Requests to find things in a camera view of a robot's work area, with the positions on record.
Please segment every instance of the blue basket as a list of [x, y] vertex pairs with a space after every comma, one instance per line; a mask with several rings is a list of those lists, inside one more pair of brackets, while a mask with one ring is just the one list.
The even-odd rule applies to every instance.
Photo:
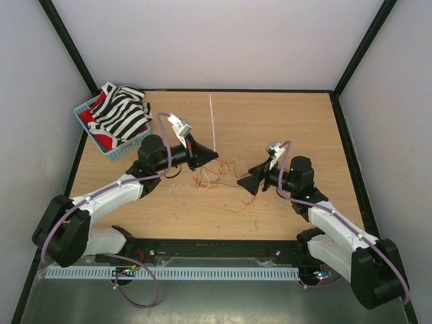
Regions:
[[82, 127], [86, 130], [87, 134], [93, 139], [93, 142], [96, 143], [97, 147], [99, 147], [99, 150], [101, 150], [102, 154], [106, 156], [109, 160], [112, 162], [118, 160], [120, 157], [123, 157], [124, 155], [128, 154], [129, 152], [133, 151], [136, 147], [141, 145], [142, 139], [148, 135], [150, 135], [151, 130], [150, 126], [147, 124], [147, 130], [143, 131], [136, 137], [132, 138], [131, 140], [117, 146], [116, 148], [113, 148], [110, 151], [106, 151], [94, 138], [94, 136], [90, 133], [90, 131], [87, 128], [87, 125], [80, 119], [80, 114], [83, 111], [89, 110], [92, 106], [92, 104], [97, 100], [97, 97], [87, 101], [86, 103], [83, 103], [82, 105], [76, 107], [74, 109], [74, 115], [78, 118], [80, 121]]

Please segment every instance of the striped cloth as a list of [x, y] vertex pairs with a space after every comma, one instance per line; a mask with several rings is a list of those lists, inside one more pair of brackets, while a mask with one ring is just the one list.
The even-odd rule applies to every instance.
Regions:
[[144, 93], [131, 86], [102, 87], [105, 100], [93, 107], [91, 114], [98, 130], [110, 133], [117, 139], [116, 146], [141, 133], [143, 126], [152, 119], [150, 104], [143, 103]]

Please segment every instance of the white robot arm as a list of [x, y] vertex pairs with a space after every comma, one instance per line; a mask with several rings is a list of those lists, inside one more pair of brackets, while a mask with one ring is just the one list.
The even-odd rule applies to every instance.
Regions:
[[[169, 148], [172, 167], [187, 163], [191, 170], [195, 170], [219, 157], [216, 152], [195, 141], [187, 119], [171, 114], [168, 120], [181, 142]], [[56, 196], [34, 231], [32, 241], [42, 248], [65, 213], [75, 209], [49, 240], [47, 254], [60, 266], [68, 267], [83, 255], [119, 253], [128, 241], [127, 232], [116, 226], [93, 229], [92, 225], [122, 205], [152, 192], [161, 182], [157, 172], [168, 168], [167, 150], [161, 137], [149, 135], [138, 149], [138, 160], [116, 181], [72, 199], [64, 195]]]
[[264, 180], [263, 191], [275, 186], [292, 202], [293, 210], [318, 227], [298, 235], [307, 249], [299, 248], [305, 260], [320, 260], [350, 282], [352, 291], [367, 308], [407, 295], [406, 276], [398, 248], [391, 240], [380, 240], [366, 233], [335, 210], [314, 183], [314, 169], [306, 157], [294, 157], [288, 171], [277, 168], [283, 144], [267, 148], [269, 158], [249, 169], [251, 174], [237, 183], [256, 195]]

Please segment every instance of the black frame edge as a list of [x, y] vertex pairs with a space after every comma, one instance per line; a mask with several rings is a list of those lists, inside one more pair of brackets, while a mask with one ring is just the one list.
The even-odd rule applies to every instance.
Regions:
[[[354, 150], [354, 145], [352, 144], [348, 125], [344, 117], [344, 111], [342, 109], [338, 96], [336, 96], [334, 92], [329, 93], [329, 96], [331, 105], [333, 106], [333, 112], [335, 115], [337, 128], [339, 129], [342, 146], [344, 147], [346, 162], [348, 164], [348, 169], [350, 170], [352, 185], [354, 186], [354, 191], [356, 193], [358, 208], [360, 209], [364, 230], [379, 238], [379, 230], [375, 221], [375, 216], [373, 214], [371, 203], [369, 201], [365, 182], [363, 181], [360, 165], [358, 164], [357, 155]], [[410, 324], [418, 324], [414, 307], [411, 301], [404, 306], [404, 310], [408, 322]]]
[[88, 89], [90, 90], [90, 92], [94, 97], [97, 96], [99, 93], [99, 89], [96, 85], [96, 82], [93, 80], [93, 77], [88, 71], [88, 68], [84, 60], [82, 59], [80, 52], [76, 48], [76, 45], [72, 40], [72, 37], [70, 36], [68, 30], [66, 29], [65, 24], [61, 20], [59, 13], [55, 9], [53, 2], [51, 0], [39, 0], [39, 3], [44, 9], [47, 17], [52, 23], [61, 41], [63, 42], [63, 45], [66, 48], [67, 52], [69, 53], [69, 56], [71, 57], [72, 61], [74, 61], [75, 66], [80, 72], [85, 83], [87, 84]]
[[78, 166], [81, 162], [82, 153], [84, 152], [84, 147], [86, 146], [87, 141], [87, 132], [85, 130], [81, 133], [80, 142], [78, 143], [78, 148], [76, 149], [76, 154], [74, 158], [74, 162], [72, 163], [72, 167], [70, 169], [69, 178], [66, 182], [65, 193], [66, 197], [69, 197], [70, 192], [72, 191], [72, 186], [74, 185], [76, 172], [78, 171]]
[[22, 288], [20, 299], [15, 308], [15, 313], [12, 317], [12, 324], [20, 324], [22, 317], [24, 316], [24, 311], [27, 307], [27, 302], [30, 297], [30, 291], [32, 290], [34, 279], [38, 273], [39, 263], [41, 262], [41, 251], [38, 249], [34, 255], [30, 270], [28, 271], [26, 281]]
[[340, 78], [337, 86], [335, 87], [335, 90], [333, 91], [337, 97], [342, 94], [346, 85], [349, 83], [352, 75], [356, 71], [356, 68], [362, 61], [363, 57], [365, 56], [367, 50], [377, 36], [382, 25], [384, 25], [384, 22], [387, 19], [388, 15], [390, 14], [390, 12], [392, 12], [392, 9], [396, 2], [398, 2], [398, 0], [384, 0], [384, 2], [381, 4], [381, 7], [373, 18], [371, 25], [366, 31], [366, 34], [364, 34], [363, 39], [357, 47], [357, 50], [354, 52], [352, 59], [350, 60], [350, 63], [346, 67], [344, 73], [342, 74], [342, 77]]
[[307, 89], [207, 89], [207, 88], [140, 88], [143, 91], [182, 91], [182, 92], [271, 92], [271, 93], [330, 93], [332, 90], [307, 90]]

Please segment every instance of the wooden tabletop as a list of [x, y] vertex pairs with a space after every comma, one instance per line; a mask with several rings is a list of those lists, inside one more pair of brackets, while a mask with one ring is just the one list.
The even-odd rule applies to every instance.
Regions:
[[[290, 158], [304, 155], [312, 160], [315, 185], [336, 208], [363, 228], [350, 173], [336, 126], [329, 95], [325, 93], [212, 92], [216, 151], [221, 160], [234, 162], [238, 176], [262, 163], [272, 141], [292, 141]], [[213, 148], [208, 92], [148, 91], [144, 101], [153, 115], [174, 113], [188, 118], [192, 135], [199, 143]], [[165, 122], [171, 146], [178, 140]], [[160, 134], [157, 121], [151, 122]], [[110, 162], [91, 138], [87, 139], [76, 174], [71, 197], [92, 192], [116, 180], [136, 160], [136, 151]], [[236, 186], [234, 164], [220, 179]], [[218, 173], [220, 164], [207, 165]], [[205, 171], [211, 180], [217, 178]], [[290, 203], [276, 195], [275, 188], [253, 197], [241, 187], [218, 185], [197, 188], [192, 172], [183, 166], [174, 179], [162, 179], [156, 189], [141, 200], [122, 206], [95, 224], [120, 225], [137, 238], [190, 238], [231, 240], [293, 240], [311, 227], [295, 214]]]

